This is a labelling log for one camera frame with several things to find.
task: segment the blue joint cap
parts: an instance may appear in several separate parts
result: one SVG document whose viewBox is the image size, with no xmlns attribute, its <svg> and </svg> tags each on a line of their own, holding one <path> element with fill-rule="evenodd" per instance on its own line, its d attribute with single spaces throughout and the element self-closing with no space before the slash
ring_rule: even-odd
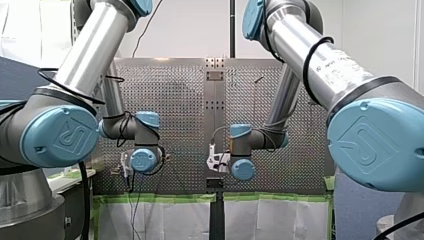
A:
<svg viewBox="0 0 424 240">
<path fill-rule="evenodd" d="M 287 145 L 289 145 L 289 134 L 286 132 L 286 134 L 284 136 L 284 141 L 281 144 L 280 148 L 285 148 L 285 147 L 287 147 Z"/>
<path fill-rule="evenodd" d="M 62 105 L 39 114 L 26 126 L 20 149 L 31 165 L 68 167 L 85 160 L 98 138 L 97 121 L 89 111 Z"/>
<path fill-rule="evenodd" d="M 152 128 L 159 128 L 159 114 L 155 112 L 137 112 L 135 117 Z"/>
<path fill-rule="evenodd" d="M 239 180 L 249 181 L 255 176 L 256 169 L 252 161 L 248 159 L 240 159 L 233 164 L 231 173 Z"/>
<path fill-rule="evenodd" d="M 263 20 L 264 0 L 249 0 L 243 16 L 243 35 L 249 40 L 258 40 Z"/>
<path fill-rule="evenodd" d="M 252 132 L 250 124 L 233 124 L 230 126 L 230 135 L 232 138 L 243 137 Z"/>
<path fill-rule="evenodd" d="M 131 155 L 131 167 L 136 172 L 151 172 L 157 165 L 156 155 L 149 149 L 137 149 Z"/>
<path fill-rule="evenodd" d="M 100 120 L 100 122 L 99 122 L 99 134 L 100 134 L 100 136 L 102 136 L 102 138 L 108 138 L 108 136 L 105 133 L 103 120 Z"/>
<path fill-rule="evenodd" d="M 332 118 L 329 150 L 356 182 L 381 191 L 424 190 L 424 110 L 383 98 L 354 101 Z"/>
<path fill-rule="evenodd" d="M 148 16 L 153 10 L 152 0 L 130 0 L 140 17 Z"/>
</svg>

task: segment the wire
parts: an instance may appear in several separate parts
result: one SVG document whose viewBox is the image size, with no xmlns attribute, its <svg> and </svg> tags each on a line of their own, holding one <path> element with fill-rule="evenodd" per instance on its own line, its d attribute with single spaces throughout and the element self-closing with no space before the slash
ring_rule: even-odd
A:
<svg viewBox="0 0 424 240">
<path fill-rule="evenodd" d="M 144 176 L 153 176 L 153 175 L 156 175 L 163 168 L 163 165 L 165 165 L 165 158 L 162 158 L 161 164 L 159 165 L 159 167 L 154 172 L 143 173 L 143 175 Z"/>
<path fill-rule="evenodd" d="M 89 231 L 90 231 L 90 188 L 88 187 L 88 176 L 87 169 L 85 168 L 85 163 L 80 162 L 78 166 L 81 171 L 82 185 L 84 189 L 84 225 L 82 228 L 81 239 L 89 240 Z"/>
<path fill-rule="evenodd" d="M 162 4 L 162 2 L 163 2 L 163 0 L 160 0 L 160 1 L 159 1 L 158 5 L 156 6 L 155 11 L 153 11 L 152 16 L 150 17 L 149 21 L 147 22 L 147 25 L 146 25 L 146 27 L 144 28 L 143 33 L 141 33 L 141 35 L 138 37 L 137 45 L 136 45 L 136 46 L 135 46 L 135 48 L 134 48 L 132 58 L 134 58 L 135 53 L 137 52 L 138 46 L 140 45 L 140 40 L 141 40 L 141 38 L 144 36 L 144 34 L 146 34 L 146 31 L 147 31 L 147 29 L 149 28 L 150 23 L 152 22 L 152 20 L 153 20 L 154 16 L 156 15 L 157 10 L 159 9 L 160 5 Z"/>
<path fill-rule="evenodd" d="M 138 232 L 137 232 L 137 230 L 135 230 L 135 227 L 134 227 L 134 223 L 135 223 L 135 215 L 137 214 L 137 208 L 138 208 L 138 203 L 140 202 L 140 196 L 141 196 L 141 183 L 143 182 L 143 176 L 141 176 L 141 180 L 140 180 L 140 184 L 139 184 L 139 191 L 138 191 L 138 197 L 137 197 L 137 202 L 136 202 L 136 204 L 135 204 L 135 209 L 134 209 L 134 214 L 132 213 L 132 210 L 131 210 L 131 214 L 132 214 L 132 222 L 131 222 L 131 226 L 132 226 L 132 229 L 133 229 L 133 234 L 132 234 L 132 239 L 134 240 L 134 237 L 135 237 L 135 235 L 134 235 L 134 232 L 137 234 L 137 238 L 139 239 L 139 240 L 141 240 L 141 238 L 140 238 L 140 235 L 138 234 Z"/>
<path fill-rule="evenodd" d="M 17 113 L 22 108 L 24 108 L 26 103 L 27 103 L 26 101 L 21 101 L 21 102 L 18 102 L 18 103 L 10 104 L 10 105 L 8 105 L 5 108 L 0 109 L 0 116 L 2 116 L 3 114 L 7 114 L 6 116 L 3 116 L 3 118 L 1 119 L 0 126 L 4 122 L 6 122 L 6 120 L 8 118 L 10 118 L 12 115 L 14 115 L 15 113 Z"/>
<path fill-rule="evenodd" d="M 220 130 L 227 129 L 227 128 L 228 128 L 227 126 L 222 126 L 222 127 L 219 127 L 219 128 L 217 128 L 217 129 L 215 129 L 215 131 L 214 131 L 214 132 L 213 132 L 213 134 L 212 134 L 211 143 L 212 143 L 212 144 L 214 144 L 214 143 L 215 143 L 215 136 L 216 136 L 216 134 L 217 134 Z"/>
<path fill-rule="evenodd" d="M 125 111 L 124 114 L 126 114 L 127 117 L 125 119 L 123 119 L 121 121 L 121 123 L 119 124 L 119 136 L 118 136 L 118 139 L 116 140 L 116 147 L 117 148 L 122 147 L 125 144 L 125 142 L 127 141 L 127 139 L 124 136 L 124 133 L 128 129 L 128 124 L 129 124 L 130 120 L 133 118 L 133 115 L 128 111 Z"/>
<path fill-rule="evenodd" d="M 271 45 L 271 41 L 269 40 L 269 36 L 268 36 L 268 31 L 269 31 L 269 27 L 268 27 L 268 15 L 266 14 L 266 4 L 267 1 L 264 0 L 264 4 L 263 4 L 263 21 L 264 21 L 264 34 L 265 34 L 265 41 L 266 44 L 268 45 L 268 49 L 271 52 L 272 56 L 277 59 L 279 62 L 281 62 L 282 64 L 284 64 L 284 60 L 282 58 L 280 58 L 274 51 L 274 49 L 272 49 L 272 45 Z"/>
<path fill-rule="evenodd" d="M 117 82 L 119 82 L 119 83 L 125 82 L 125 78 L 122 78 L 122 77 L 115 77 L 115 76 L 106 75 L 105 78 L 110 78 L 110 79 L 118 80 Z"/>
<path fill-rule="evenodd" d="M 410 218 L 407 218 L 407 219 L 403 220 L 402 222 L 399 222 L 399 223 L 393 225 L 391 228 L 387 229 L 386 231 L 380 233 L 377 237 L 374 238 L 374 240 L 384 240 L 384 239 L 386 239 L 386 237 L 389 234 L 391 234 L 391 233 L 393 233 L 393 232 L 395 232 L 395 231 L 397 231 L 397 230 L 399 230 L 399 229 L 401 229 L 401 228 L 403 228 L 403 227 L 405 227 L 405 226 L 407 226 L 407 225 L 409 225 L 413 222 L 421 220 L 423 218 L 424 218 L 424 212 L 419 213 L 417 215 L 414 215 Z"/>
<path fill-rule="evenodd" d="M 76 91 L 74 91 L 74 90 L 72 90 L 72 89 L 68 88 L 67 86 L 65 86 L 65 85 L 62 85 L 62 84 L 58 83 L 56 80 L 54 80 L 53 78 L 51 78 L 51 77 L 49 77 L 49 76 L 47 76 L 47 75 L 45 74 L 45 72 L 57 72 L 57 71 L 58 71 L 58 69 L 57 69 L 57 68 L 39 68 L 39 69 L 37 70 L 37 73 L 38 73 L 38 75 L 40 75 L 40 77 L 44 78 L 44 79 L 45 79 L 45 80 L 47 80 L 49 83 L 52 83 L 52 84 L 54 84 L 54 85 L 56 85 L 56 86 L 58 86 L 58 87 L 62 88 L 63 90 L 65 90 L 65 91 L 67 91 L 67 92 L 69 92 L 69 93 L 71 93 L 71 94 L 73 94 L 73 95 L 75 95 L 75 96 L 78 96 L 78 97 L 81 97 L 81 98 L 87 99 L 87 100 L 89 100 L 89 101 L 92 101 L 94 104 L 102 104 L 102 105 L 104 105 L 104 104 L 105 104 L 105 102 L 103 102 L 103 101 L 101 101 L 101 100 L 98 100 L 98 99 L 92 98 L 92 97 L 90 97 L 90 96 L 87 96 L 87 95 L 82 94 L 82 93 L 79 93 L 79 92 L 76 92 Z"/>
<path fill-rule="evenodd" d="M 303 78 L 303 86 L 305 87 L 306 92 L 308 93 L 309 97 L 311 99 L 321 105 L 321 103 L 318 101 L 318 99 L 315 97 L 314 93 L 312 92 L 310 86 L 309 86 L 309 63 L 311 62 L 312 56 L 314 55 L 315 51 L 318 49 L 321 44 L 324 43 L 332 43 L 334 44 L 334 39 L 332 37 L 323 37 L 321 38 L 317 43 L 312 45 L 311 49 L 309 49 L 308 55 L 306 55 L 305 62 L 303 63 L 303 70 L 302 70 L 302 78 Z"/>
</svg>

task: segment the black stand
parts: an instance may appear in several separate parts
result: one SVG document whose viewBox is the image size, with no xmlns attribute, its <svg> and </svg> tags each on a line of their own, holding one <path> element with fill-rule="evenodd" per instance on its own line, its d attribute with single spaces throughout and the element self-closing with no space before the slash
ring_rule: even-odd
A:
<svg viewBox="0 0 424 240">
<path fill-rule="evenodd" d="M 209 240 L 225 240 L 224 182 L 222 178 L 207 178 L 208 193 L 215 193 L 209 212 Z"/>
</svg>

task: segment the logo on robot arm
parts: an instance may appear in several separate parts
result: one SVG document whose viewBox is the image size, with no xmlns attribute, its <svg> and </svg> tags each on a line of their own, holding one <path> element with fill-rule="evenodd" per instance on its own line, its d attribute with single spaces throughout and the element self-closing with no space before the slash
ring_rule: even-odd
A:
<svg viewBox="0 0 424 240">
<path fill-rule="evenodd" d="M 394 140 L 365 117 L 352 124 L 336 144 L 364 173 L 398 153 Z"/>
<path fill-rule="evenodd" d="M 66 120 L 54 141 L 54 146 L 80 155 L 92 134 L 92 130 L 74 118 Z"/>
</svg>

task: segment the pegboard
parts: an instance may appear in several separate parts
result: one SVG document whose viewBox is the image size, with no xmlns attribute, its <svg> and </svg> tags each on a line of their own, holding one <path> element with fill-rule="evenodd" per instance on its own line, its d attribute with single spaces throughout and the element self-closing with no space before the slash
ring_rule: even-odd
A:
<svg viewBox="0 0 424 240">
<path fill-rule="evenodd" d="M 271 109 L 281 71 L 282 65 L 272 60 L 228 60 L 226 125 L 250 123 L 261 127 Z M 289 119 L 289 145 L 273 153 L 253 151 L 255 178 L 238 182 L 227 177 L 226 190 L 323 193 L 323 177 L 334 171 L 333 161 L 326 158 L 326 115 L 302 86 L 296 111 Z M 224 141 L 228 142 L 228 131 Z"/>
<path fill-rule="evenodd" d="M 171 160 L 157 175 L 136 177 L 137 191 L 205 192 L 203 62 L 203 59 L 166 62 L 128 59 L 116 63 L 118 75 L 125 78 L 121 91 L 126 110 L 159 113 L 159 144 L 171 154 Z M 117 194 L 126 190 L 123 177 L 111 172 L 119 164 L 120 153 L 133 148 L 133 144 L 127 141 L 117 149 L 116 141 L 101 140 L 98 154 L 103 166 L 96 174 L 95 194 Z"/>
<path fill-rule="evenodd" d="M 158 112 L 160 144 L 171 154 L 171 161 L 159 174 L 136 178 L 137 183 L 142 181 L 136 190 L 170 194 L 206 192 L 209 135 L 219 127 L 216 119 L 211 120 L 210 102 L 205 104 L 211 92 L 223 104 L 223 124 L 251 123 L 259 127 L 269 113 L 282 69 L 273 60 L 226 59 L 222 69 L 224 82 L 217 81 L 211 91 L 205 59 L 122 59 L 116 65 L 119 76 L 126 79 L 121 89 L 127 110 Z M 257 176 L 247 183 L 227 176 L 226 190 L 323 193 L 323 177 L 329 174 L 328 169 L 333 169 L 331 159 L 325 157 L 325 119 L 326 112 L 312 104 L 302 89 L 297 110 L 290 119 L 289 146 L 275 153 L 254 151 Z M 227 139 L 228 132 L 222 139 L 224 148 L 228 146 Z M 117 149 L 115 141 L 101 140 L 96 151 L 101 164 L 96 164 L 95 194 L 126 190 L 123 177 L 112 173 L 119 164 L 120 153 L 132 147 L 132 141 Z"/>
</svg>

